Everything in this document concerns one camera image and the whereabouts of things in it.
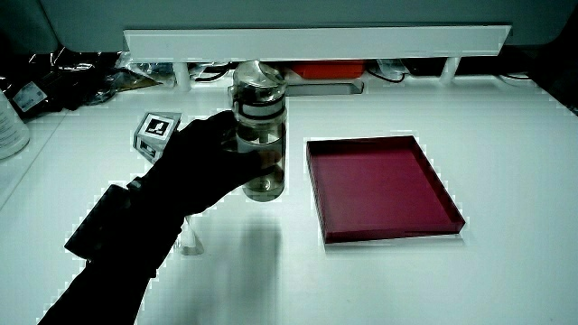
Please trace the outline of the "person's left hand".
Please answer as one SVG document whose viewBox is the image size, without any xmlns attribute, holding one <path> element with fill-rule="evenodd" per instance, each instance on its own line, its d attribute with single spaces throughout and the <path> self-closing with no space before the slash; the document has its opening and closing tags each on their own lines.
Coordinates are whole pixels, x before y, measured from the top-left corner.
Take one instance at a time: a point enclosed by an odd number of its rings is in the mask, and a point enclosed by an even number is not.
<svg viewBox="0 0 578 325">
<path fill-rule="evenodd" d="M 237 120 L 230 110 L 195 119 L 173 133 L 162 157 L 130 189 L 132 209 L 185 217 L 213 206 L 281 161 L 271 150 L 239 153 L 226 148 Z"/>
</svg>

